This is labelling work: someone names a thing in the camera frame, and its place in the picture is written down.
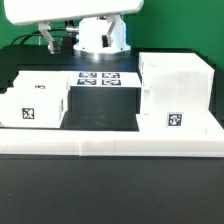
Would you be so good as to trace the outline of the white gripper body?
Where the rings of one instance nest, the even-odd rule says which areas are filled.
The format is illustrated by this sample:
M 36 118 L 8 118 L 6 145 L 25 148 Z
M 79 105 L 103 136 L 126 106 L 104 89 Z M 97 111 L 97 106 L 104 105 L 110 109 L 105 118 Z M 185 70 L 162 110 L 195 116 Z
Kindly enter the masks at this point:
M 3 0 L 15 25 L 138 12 L 144 0 Z

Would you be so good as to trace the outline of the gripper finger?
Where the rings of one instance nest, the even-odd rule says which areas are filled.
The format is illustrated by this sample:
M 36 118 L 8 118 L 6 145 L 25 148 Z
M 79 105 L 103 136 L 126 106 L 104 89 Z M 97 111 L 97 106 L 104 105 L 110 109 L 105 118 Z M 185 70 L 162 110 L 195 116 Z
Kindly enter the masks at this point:
M 116 16 L 109 15 L 104 17 L 104 33 L 101 35 L 102 47 L 109 48 L 112 45 L 112 32 L 116 24 Z
M 60 52 L 59 43 L 51 36 L 51 26 L 49 22 L 39 22 L 38 29 L 42 36 L 48 41 L 48 50 L 51 54 Z

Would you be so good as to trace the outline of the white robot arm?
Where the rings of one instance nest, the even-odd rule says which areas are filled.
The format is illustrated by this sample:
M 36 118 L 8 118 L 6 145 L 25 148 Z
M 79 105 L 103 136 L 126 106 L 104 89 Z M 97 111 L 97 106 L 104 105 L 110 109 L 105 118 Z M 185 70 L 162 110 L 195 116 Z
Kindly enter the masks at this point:
M 52 21 L 80 20 L 74 54 L 93 60 L 127 55 L 124 14 L 137 13 L 144 0 L 3 0 L 6 18 L 14 25 L 37 24 L 51 54 L 60 46 L 50 34 Z

